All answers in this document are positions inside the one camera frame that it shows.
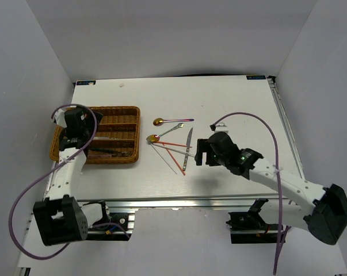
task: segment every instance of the white backdrop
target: white backdrop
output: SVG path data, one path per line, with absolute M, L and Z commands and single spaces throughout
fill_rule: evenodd
M 277 75 L 316 0 L 27 0 L 72 81 Z
M 0 275 L 12 275 L 19 250 L 7 227 L 21 190 L 45 173 L 54 131 L 50 115 L 70 100 L 72 83 L 25 0 L 0 0 Z M 15 212 L 20 242 L 44 185 L 30 190 Z
M 306 178 L 347 193 L 347 1 L 318 1 L 277 80 Z

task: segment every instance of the brown woven basket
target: brown woven basket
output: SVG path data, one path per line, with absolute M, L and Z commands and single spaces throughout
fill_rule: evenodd
M 136 106 L 90 107 L 103 114 L 96 137 L 110 139 L 94 140 L 90 148 L 111 149 L 115 154 L 89 151 L 86 164 L 131 164 L 139 159 L 140 109 Z M 59 160 L 59 134 L 57 126 L 50 152 L 50 158 Z

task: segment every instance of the spoon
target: spoon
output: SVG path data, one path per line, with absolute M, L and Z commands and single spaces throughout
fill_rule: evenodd
M 184 127 L 184 124 L 183 124 L 183 123 L 179 123 L 179 124 L 176 125 L 174 128 L 171 128 L 169 131 L 166 131 L 165 133 L 162 133 L 162 134 L 160 134 L 160 135 L 155 135 L 155 134 L 149 135 L 149 136 L 146 138 L 146 140 L 147 140 L 148 142 L 151 142 L 151 143 L 156 143 L 156 142 L 159 141 L 159 139 L 160 139 L 163 135 L 165 135 L 165 134 L 167 134 L 167 133 L 169 133 L 169 132 L 171 132 L 171 131 L 175 131 L 175 130 L 178 129 L 178 128 L 183 128 L 183 127 Z
M 162 118 L 156 118 L 152 124 L 155 125 L 156 127 L 159 125 L 162 125 L 166 122 L 192 122 L 194 119 L 175 119 L 175 120 L 165 120 Z

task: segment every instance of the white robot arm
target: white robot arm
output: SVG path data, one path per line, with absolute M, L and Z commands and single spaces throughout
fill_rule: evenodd
M 263 156 L 252 149 L 239 149 L 226 132 L 216 132 L 209 139 L 198 139 L 196 164 L 202 165 L 203 152 L 206 164 L 224 166 L 233 174 L 263 184 L 278 191 L 277 170 Z M 283 224 L 309 231 L 326 244 L 336 244 L 347 226 L 347 197 L 344 190 L 332 184 L 330 188 L 305 181 L 281 170 L 281 187 L 284 196 L 297 205 L 284 204 Z M 264 225 L 278 223 L 279 205 L 268 199 L 256 200 L 250 210 L 239 213 L 232 228 L 259 230 Z
M 99 123 L 102 114 L 94 114 Z M 91 117 L 82 108 L 58 110 L 54 116 L 55 122 L 63 127 L 59 137 L 59 162 L 66 164 L 55 171 L 46 198 L 35 202 L 33 207 L 40 236 L 46 246 L 85 240 L 87 230 L 93 224 L 109 222 L 103 201 L 79 206 L 74 197 L 89 148 L 67 160 L 90 139 L 94 128 Z

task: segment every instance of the knife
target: knife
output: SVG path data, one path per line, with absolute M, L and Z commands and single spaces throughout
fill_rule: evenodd
M 184 165 L 182 167 L 182 170 L 186 170 L 187 166 L 187 159 L 189 159 L 189 152 L 190 152 L 190 143 L 191 143 L 191 136 L 192 136 L 192 129 L 190 129 L 189 134 L 187 135 L 187 141 L 186 141 L 186 154 L 185 154 L 185 160 L 184 160 Z

